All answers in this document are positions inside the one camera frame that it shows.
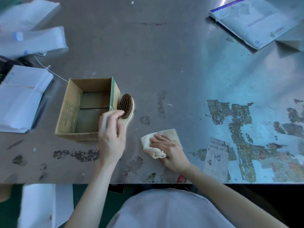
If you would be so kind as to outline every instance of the forearm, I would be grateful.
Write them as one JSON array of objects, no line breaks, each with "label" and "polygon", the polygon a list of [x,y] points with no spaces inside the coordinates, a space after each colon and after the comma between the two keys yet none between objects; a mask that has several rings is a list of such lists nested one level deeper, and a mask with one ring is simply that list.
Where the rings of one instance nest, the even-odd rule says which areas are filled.
[{"label": "forearm", "polygon": [[286,227],[244,196],[201,172],[195,165],[182,175],[189,179],[236,227]]},{"label": "forearm", "polygon": [[88,184],[65,228],[99,226],[114,168],[115,165],[111,165],[95,170],[92,180]]}]

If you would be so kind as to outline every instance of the white shirt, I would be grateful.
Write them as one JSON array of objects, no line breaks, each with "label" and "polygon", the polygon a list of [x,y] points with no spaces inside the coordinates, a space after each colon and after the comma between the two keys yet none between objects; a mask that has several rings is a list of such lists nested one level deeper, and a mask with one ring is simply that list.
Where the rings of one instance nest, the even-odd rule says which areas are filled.
[{"label": "white shirt", "polygon": [[152,189],[129,198],[107,228],[234,226],[206,198],[184,190]]}]

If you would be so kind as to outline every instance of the barcode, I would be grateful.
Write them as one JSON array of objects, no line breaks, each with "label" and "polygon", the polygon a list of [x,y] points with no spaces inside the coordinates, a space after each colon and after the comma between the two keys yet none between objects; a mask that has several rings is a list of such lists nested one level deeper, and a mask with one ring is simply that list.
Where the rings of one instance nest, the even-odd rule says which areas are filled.
[{"label": "barcode", "polygon": [[220,143],[220,142],[216,142],[216,141],[210,141],[211,143],[215,144],[215,145],[218,145],[218,146],[223,146],[223,147],[227,147],[227,145],[224,143]]}]

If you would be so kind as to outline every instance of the brush bristles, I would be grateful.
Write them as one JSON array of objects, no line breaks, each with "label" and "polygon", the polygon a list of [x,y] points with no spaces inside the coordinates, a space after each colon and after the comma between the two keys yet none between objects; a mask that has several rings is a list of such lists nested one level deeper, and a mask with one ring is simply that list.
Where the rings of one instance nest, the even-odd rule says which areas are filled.
[{"label": "brush bristles", "polygon": [[129,95],[129,94],[123,95],[123,97],[121,98],[121,100],[119,102],[119,106],[118,106],[119,110],[123,110],[125,112],[121,116],[121,118],[127,119],[132,112],[132,108],[133,108],[133,102],[132,102],[131,95]]}]

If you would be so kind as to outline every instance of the cloth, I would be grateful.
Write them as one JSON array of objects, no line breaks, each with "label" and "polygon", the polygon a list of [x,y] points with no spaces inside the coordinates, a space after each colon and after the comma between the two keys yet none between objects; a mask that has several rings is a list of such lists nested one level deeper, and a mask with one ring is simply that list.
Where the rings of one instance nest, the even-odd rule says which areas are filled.
[{"label": "cloth", "polygon": [[150,147],[150,138],[153,138],[154,134],[166,135],[170,140],[174,141],[176,144],[181,146],[175,129],[163,130],[163,131],[147,134],[147,135],[143,136],[140,139],[140,141],[143,146],[144,152],[148,153],[154,159],[167,157],[167,155],[165,154],[164,151],[162,151],[158,148]]},{"label": "cloth", "polygon": [[107,228],[234,226],[206,198],[177,189],[148,190],[129,198]]}]

